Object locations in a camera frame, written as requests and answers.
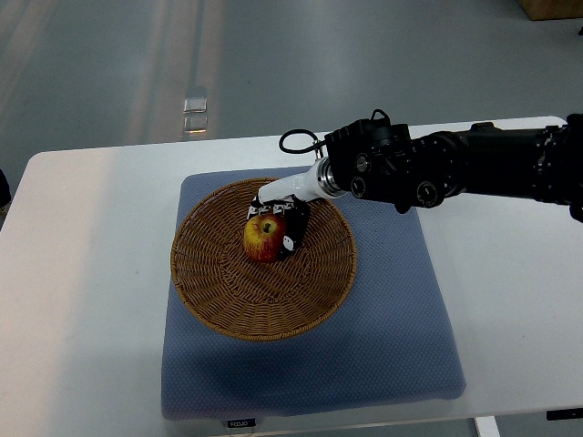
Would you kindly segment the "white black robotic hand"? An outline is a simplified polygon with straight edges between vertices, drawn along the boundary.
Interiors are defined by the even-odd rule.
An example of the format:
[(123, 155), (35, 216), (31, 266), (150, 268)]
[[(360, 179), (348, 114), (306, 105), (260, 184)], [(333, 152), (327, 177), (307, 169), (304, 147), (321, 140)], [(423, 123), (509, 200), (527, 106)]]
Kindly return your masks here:
[(283, 260), (294, 254), (303, 242), (310, 218), (309, 203), (318, 199), (335, 200), (345, 194), (334, 180), (329, 159), (317, 158), (306, 172), (262, 186), (251, 201), (247, 220), (268, 215), (283, 219), (285, 230), (276, 238), (276, 260)]

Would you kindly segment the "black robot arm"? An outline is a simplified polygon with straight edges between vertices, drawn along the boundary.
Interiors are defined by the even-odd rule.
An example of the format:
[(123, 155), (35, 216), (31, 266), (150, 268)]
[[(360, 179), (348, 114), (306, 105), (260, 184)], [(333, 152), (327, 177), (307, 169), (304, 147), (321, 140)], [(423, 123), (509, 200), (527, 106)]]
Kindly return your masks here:
[(491, 122), (466, 131), (412, 138), (380, 109), (325, 135), (325, 158), (286, 178), (276, 198), (355, 198), (390, 203), (400, 213), (435, 208), (461, 193), (526, 198), (566, 206), (582, 219), (582, 116), (562, 126), (502, 129)]

